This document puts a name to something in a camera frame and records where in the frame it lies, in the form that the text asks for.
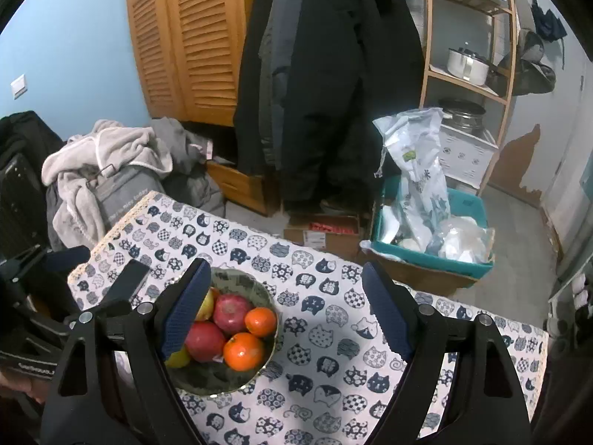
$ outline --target pot handle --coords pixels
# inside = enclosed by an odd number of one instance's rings
[[[471,74],[471,68],[474,64],[474,59],[468,56],[464,56],[465,57],[465,65],[463,67],[463,79],[466,81],[470,81],[470,74]]]

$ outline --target cat print tablecloth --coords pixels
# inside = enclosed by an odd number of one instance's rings
[[[389,350],[361,285],[361,267],[150,193],[69,277],[81,309],[96,305],[132,258],[150,266],[132,300],[154,301],[195,257],[253,275],[276,300],[282,327],[272,361],[243,389],[216,397],[179,394],[200,433],[220,445],[362,444],[377,425],[405,362]],[[409,290],[445,316],[479,309]],[[533,416],[548,336],[492,315],[511,353]],[[420,435],[437,429],[455,355],[445,356]]]

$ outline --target pot lid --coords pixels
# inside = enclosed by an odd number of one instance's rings
[[[456,49],[449,49],[450,52],[456,52],[456,53],[460,53],[462,55],[467,55],[468,57],[471,57],[479,62],[485,63],[486,65],[490,65],[490,62],[487,60],[487,58],[482,57],[479,53],[474,52],[473,50],[470,49],[464,49],[463,47],[459,47],[457,50]]]
[[[481,117],[486,113],[486,109],[478,103],[462,98],[441,98],[439,105],[445,112],[458,115],[462,114],[468,117]]]

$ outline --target wooden wardrobe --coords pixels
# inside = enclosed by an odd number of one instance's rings
[[[232,126],[253,0],[127,0],[140,84],[152,117]],[[269,214],[265,182],[208,163],[226,197]]]

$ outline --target stainless steel pot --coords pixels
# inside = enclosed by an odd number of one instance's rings
[[[445,113],[445,125],[481,137],[484,129],[482,117],[486,113],[484,107],[462,98],[442,98],[439,105]]]
[[[449,49],[447,70],[450,74],[474,85],[484,85],[488,75],[489,63],[469,49]]]

